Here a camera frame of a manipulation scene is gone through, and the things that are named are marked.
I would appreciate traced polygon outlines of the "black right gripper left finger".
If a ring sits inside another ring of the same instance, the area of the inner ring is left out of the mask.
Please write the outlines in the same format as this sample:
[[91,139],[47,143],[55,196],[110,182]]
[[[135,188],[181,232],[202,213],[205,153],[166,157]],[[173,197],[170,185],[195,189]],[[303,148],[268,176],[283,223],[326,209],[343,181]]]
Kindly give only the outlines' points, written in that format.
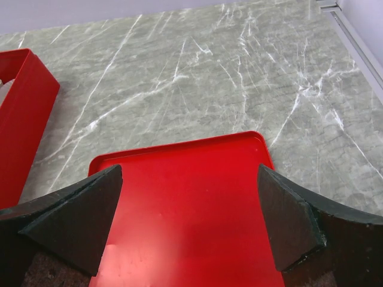
[[1,209],[1,286],[88,286],[98,273],[122,185],[116,164]]

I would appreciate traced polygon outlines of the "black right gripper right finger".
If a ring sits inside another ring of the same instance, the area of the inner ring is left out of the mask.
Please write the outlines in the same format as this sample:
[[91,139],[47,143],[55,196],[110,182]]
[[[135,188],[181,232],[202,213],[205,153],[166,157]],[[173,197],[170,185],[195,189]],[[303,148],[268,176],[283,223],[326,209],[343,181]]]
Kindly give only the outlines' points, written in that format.
[[382,286],[382,217],[297,185],[261,164],[258,194],[285,286]]

